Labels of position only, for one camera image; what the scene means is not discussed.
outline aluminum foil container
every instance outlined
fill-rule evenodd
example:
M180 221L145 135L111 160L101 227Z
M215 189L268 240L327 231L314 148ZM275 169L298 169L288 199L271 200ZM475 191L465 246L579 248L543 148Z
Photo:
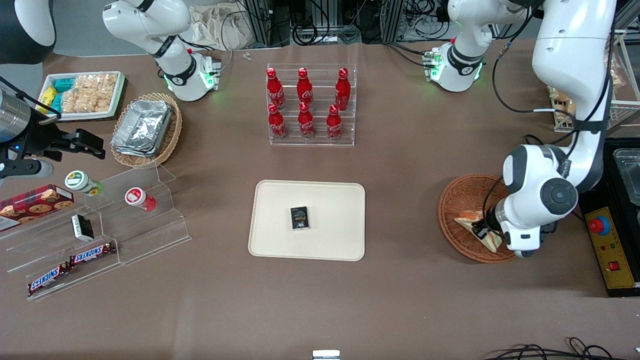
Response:
M171 106L164 101L137 100L127 110L111 139L115 151L153 157L158 153L171 118Z

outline wicker basket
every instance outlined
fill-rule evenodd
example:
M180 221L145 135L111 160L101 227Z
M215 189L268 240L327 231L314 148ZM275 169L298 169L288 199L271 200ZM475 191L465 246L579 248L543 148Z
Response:
M171 107L173 108L171 118L169 119L170 121L169 126L166 128L166 132L164 133L164 139L162 144L160 145L160 150L158 151L158 154L155 156L155 158L144 158L141 156L131 156L131 155L120 154L119 152L115 151L113 147L111 147L111 152L113 153L113 157L116 158L116 160L118 160L119 163L130 166L130 167L138 167L140 165L150 163L151 161L154 161L154 160L156 161L157 164L162 164L169 158L169 155L171 155L171 153L175 149L175 146L178 144L180 131L182 131L182 114L180 114L180 109L178 108L178 104L176 104L171 97L165 94L153 93L153 94L142 95L141 97L137 98L134 101L137 101L137 100L164 101L167 104L170 104ZM122 123L122 118L124 118L124 115L127 113L127 110L129 109L131 104L133 104L134 101L130 102L129 105L127 105L127 107L121 112L120 116L118 117L118 122L116 123L116 127L113 130L114 135L116 131L118 131L118 128Z
M503 241L498 251L489 251L472 233L455 222L454 217L462 211L481 211L484 197L497 177L484 174L469 174L457 177L442 192L438 201L438 221L442 232L451 244L464 256L486 264L505 263L516 258ZM496 205L509 193L500 182L489 196L487 208Z

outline red cookie box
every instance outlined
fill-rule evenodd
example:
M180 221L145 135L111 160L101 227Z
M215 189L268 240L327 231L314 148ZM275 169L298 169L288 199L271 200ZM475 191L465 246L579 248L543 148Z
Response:
M16 195L0 202L0 232L73 205L73 194L53 184Z

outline yellow panel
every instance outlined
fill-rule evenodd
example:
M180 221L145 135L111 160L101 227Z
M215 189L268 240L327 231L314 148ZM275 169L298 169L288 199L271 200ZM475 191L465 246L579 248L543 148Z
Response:
M596 217L605 217L611 225L611 230L606 235L598 235L591 231L589 232L607 288L632 288L634 286L634 277L631 274L631 269L627 263L625 252L620 245L620 239L618 238L618 233L613 225L609 208L602 208L584 216L587 223ZM620 266L620 270L609 270L609 262L611 261L617 261Z

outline acrylic stand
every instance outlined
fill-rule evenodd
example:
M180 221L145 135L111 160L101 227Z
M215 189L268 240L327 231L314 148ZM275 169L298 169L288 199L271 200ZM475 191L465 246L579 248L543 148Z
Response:
M167 169L150 163L101 181L103 190L96 197L74 193L74 208L57 211L0 236L7 246L7 271L26 276L26 296L28 283L68 261L70 256L115 241L117 253L78 264L69 274L29 297L42 299L190 240L184 217L173 207L167 185L174 179ZM153 211L145 212L126 204L124 194L133 186L143 188L156 199ZM86 243L74 237L71 216L75 214L91 220L95 240Z
M285 108L280 110L284 118L288 136L284 140L273 138L269 123L266 122L269 131L271 145L311 145L311 146L354 146L356 138L356 66L353 64L269 64L276 70L278 79L284 87ZM308 78L313 84L314 105L311 114L314 116L316 136L311 140L305 140L300 133L298 113L300 102L298 101L298 69L306 67ZM351 96L346 111L340 112L342 117L342 136L338 141L329 141L326 130L326 117L329 115L329 106L335 103L335 83L338 80L338 70L345 67L349 70L349 82L351 83ZM266 91L267 105L271 102L269 92Z

